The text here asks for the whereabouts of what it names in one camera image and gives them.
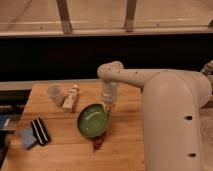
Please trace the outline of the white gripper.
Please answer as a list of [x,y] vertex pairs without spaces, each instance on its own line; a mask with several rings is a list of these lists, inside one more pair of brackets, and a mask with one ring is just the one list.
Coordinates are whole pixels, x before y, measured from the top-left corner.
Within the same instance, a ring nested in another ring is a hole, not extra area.
[[101,93],[102,100],[105,102],[105,113],[110,117],[113,111],[113,106],[117,100],[117,88],[116,82],[104,82],[103,90]]

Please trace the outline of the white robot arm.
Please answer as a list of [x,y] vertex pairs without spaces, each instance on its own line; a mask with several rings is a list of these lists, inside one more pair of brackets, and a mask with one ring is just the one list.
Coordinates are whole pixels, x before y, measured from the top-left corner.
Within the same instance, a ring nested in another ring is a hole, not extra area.
[[117,100],[126,83],[142,91],[146,171],[204,171],[199,110],[212,94],[211,82],[197,71],[126,69],[119,61],[97,69],[102,99]]

